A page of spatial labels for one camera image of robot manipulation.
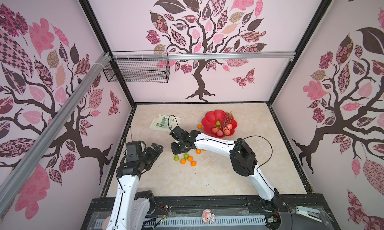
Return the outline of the red flower fruit bowl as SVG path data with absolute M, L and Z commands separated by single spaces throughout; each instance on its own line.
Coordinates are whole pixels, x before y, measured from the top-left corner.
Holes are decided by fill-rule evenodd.
M 217 138 L 234 135 L 235 129 L 238 126 L 233 114 L 231 112 L 224 112 L 223 110 L 207 112 L 201 124 L 205 134 Z

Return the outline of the purple grape bunch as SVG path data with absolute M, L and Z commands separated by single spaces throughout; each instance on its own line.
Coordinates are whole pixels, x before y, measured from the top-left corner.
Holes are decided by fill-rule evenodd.
M 226 112 L 224 115 L 224 118 L 221 122 L 222 127 L 226 127 L 228 124 L 231 124 L 233 121 L 234 117 L 231 112 Z

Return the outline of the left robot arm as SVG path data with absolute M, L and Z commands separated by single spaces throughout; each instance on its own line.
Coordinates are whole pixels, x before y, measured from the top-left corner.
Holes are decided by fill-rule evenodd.
M 107 230 L 140 230 L 146 215 L 155 209 L 152 191 L 137 192 L 141 175 L 148 172 L 163 153 L 164 147 L 143 141 L 126 144 L 124 156 L 116 170 L 117 194 Z

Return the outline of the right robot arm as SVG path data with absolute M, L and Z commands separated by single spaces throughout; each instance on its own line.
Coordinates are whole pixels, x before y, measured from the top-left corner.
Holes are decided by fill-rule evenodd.
M 175 140 L 171 144 L 174 155 L 184 154 L 191 149 L 207 150 L 228 157 L 235 173 L 250 180 L 259 194 L 258 206 L 266 212 L 276 212 L 282 206 L 279 193 L 261 172 L 256 155 L 242 138 L 235 141 L 208 136 L 200 131 L 187 132 L 176 126 L 170 132 Z

